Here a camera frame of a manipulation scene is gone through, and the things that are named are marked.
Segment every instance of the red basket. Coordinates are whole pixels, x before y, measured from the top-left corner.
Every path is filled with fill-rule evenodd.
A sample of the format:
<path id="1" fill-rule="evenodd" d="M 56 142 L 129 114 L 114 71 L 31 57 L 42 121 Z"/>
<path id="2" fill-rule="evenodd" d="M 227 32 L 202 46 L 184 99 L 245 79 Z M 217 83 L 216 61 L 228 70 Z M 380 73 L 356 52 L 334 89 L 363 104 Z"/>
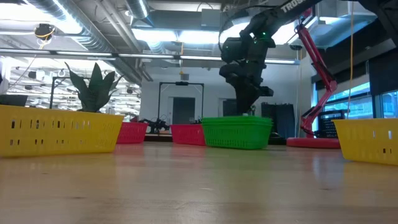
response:
<path id="1" fill-rule="evenodd" d="M 201 124 L 172 124 L 173 142 L 205 146 L 205 135 Z"/>
<path id="2" fill-rule="evenodd" d="M 147 123 L 123 122 L 116 144 L 132 144 L 144 142 Z"/>

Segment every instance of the green basket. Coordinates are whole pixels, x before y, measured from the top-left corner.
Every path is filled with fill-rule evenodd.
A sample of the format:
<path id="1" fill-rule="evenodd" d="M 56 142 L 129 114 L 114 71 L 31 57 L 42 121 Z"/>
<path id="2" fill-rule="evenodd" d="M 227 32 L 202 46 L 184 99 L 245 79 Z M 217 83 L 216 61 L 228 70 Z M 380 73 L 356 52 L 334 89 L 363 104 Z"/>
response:
<path id="1" fill-rule="evenodd" d="M 262 149 L 268 145 L 272 120 L 255 116 L 203 118 L 207 146 Z"/>

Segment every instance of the wooden table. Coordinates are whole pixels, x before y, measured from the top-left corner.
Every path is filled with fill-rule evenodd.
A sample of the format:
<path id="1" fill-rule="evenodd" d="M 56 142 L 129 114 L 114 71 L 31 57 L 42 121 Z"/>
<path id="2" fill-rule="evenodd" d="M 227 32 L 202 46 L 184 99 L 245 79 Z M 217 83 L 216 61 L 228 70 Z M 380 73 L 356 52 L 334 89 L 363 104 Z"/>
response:
<path id="1" fill-rule="evenodd" d="M 0 159 L 0 224 L 397 224 L 398 167 L 172 143 Z"/>

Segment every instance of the yellow basket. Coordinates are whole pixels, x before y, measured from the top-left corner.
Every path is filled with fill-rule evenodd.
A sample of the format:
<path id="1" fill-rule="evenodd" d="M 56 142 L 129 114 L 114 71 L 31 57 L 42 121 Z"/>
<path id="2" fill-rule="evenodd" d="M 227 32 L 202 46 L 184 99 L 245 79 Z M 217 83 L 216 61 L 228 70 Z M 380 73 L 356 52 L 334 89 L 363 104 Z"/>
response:
<path id="1" fill-rule="evenodd" d="M 345 159 L 398 165 L 398 119 L 333 122 Z"/>
<path id="2" fill-rule="evenodd" d="M 123 116 L 0 106 L 0 156 L 112 152 Z"/>

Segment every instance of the window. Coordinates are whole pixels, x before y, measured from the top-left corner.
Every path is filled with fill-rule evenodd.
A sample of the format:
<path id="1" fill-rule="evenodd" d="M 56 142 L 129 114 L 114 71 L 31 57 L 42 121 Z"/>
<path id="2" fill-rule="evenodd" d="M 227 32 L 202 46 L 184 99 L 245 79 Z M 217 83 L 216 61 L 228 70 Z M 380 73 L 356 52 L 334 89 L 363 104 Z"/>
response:
<path id="1" fill-rule="evenodd" d="M 398 91 L 381 95 L 383 118 L 398 118 Z"/>
<path id="2" fill-rule="evenodd" d="M 327 101 L 324 111 L 347 110 L 349 90 L 334 94 Z M 349 119 L 373 118 L 372 97 L 369 83 L 351 89 L 351 103 L 349 104 Z"/>

